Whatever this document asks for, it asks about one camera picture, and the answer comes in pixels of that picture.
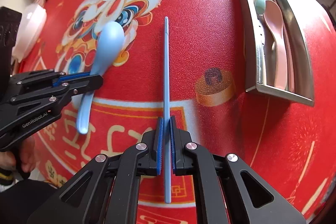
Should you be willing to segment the person's left hand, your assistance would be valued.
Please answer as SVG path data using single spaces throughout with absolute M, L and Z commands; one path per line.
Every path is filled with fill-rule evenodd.
M 21 159 L 21 168 L 24 173 L 31 172 L 36 167 L 37 160 L 35 159 L 35 139 L 33 136 L 22 141 L 19 156 Z M 1 168 L 5 170 L 15 170 L 16 160 L 12 152 L 1 152 Z

